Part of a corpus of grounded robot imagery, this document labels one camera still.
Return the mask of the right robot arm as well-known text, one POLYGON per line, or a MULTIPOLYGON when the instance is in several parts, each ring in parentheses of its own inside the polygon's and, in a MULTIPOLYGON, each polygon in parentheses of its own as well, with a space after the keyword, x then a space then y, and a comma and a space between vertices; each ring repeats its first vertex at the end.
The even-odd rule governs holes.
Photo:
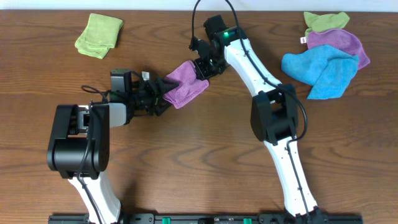
POLYGON ((238 73, 251 96, 250 124, 255 137, 269 150, 284 193, 285 209, 295 223, 322 222, 322 214, 308 188, 298 155, 298 113, 304 112, 295 88, 276 79, 259 60, 240 26, 226 27, 220 15, 203 27, 208 40, 192 37, 190 50, 197 79, 221 75, 228 66, 238 73))

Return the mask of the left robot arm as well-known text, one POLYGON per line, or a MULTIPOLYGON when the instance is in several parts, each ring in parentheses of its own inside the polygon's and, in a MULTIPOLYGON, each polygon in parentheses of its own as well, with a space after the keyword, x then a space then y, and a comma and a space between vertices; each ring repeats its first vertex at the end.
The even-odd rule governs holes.
POLYGON ((79 192, 86 215, 51 215, 49 223, 155 223, 150 213, 128 214, 112 190, 106 168, 110 153, 110 129, 129 124, 136 111, 161 115, 170 104, 163 95, 177 82, 156 78, 131 81, 112 78, 111 89, 100 102, 59 105, 53 121, 47 164, 79 192))

